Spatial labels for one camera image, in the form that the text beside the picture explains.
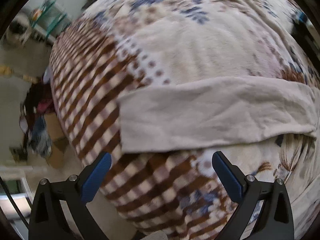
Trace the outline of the beige garment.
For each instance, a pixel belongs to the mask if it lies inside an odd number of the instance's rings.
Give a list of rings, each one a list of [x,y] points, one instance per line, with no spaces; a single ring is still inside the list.
[[[316,137],[319,90],[266,77],[217,77],[150,86],[118,99],[124,153],[251,144],[281,134]]]

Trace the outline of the floral plush bed blanket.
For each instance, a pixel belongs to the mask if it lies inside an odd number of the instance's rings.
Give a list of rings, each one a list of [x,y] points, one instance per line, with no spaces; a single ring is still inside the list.
[[[319,90],[319,74],[289,32],[292,0],[97,0],[56,40],[51,88],[62,129],[83,165],[112,156],[101,192],[118,213],[103,226],[169,239],[215,239],[236,204],[212,168],[221,151],[244,173],[282,179],[301,239],[319,214],[316,137],[281,134],[261,142],[124,153],[118,99],[150,86],[217,77],[266,77]]]

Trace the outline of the green metal shelf rack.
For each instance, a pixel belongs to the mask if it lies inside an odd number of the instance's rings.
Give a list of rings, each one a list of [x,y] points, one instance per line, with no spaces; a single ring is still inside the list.
[[[72,22],[71,16],[56,0],[44,0],[30,17],[31,27],[52,43]]]

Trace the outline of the cardboard box on floor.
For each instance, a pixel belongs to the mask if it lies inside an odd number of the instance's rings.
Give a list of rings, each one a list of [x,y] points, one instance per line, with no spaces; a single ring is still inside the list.
[[[52,168],[59,169],[63,167],[64,152],[69,145],[60,122],[55,113],[45,114],[47,132],[51,139],[51,154],[46,161]]]

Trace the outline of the dark clothes pile on floor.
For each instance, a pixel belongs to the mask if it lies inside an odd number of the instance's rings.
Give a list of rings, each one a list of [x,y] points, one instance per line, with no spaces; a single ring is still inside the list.
[[[23,149],[46,159],[52,152],[45,114],[55,112],[50,84],[38,82],[29,88],[20,105],[19,126],[24,133]]]

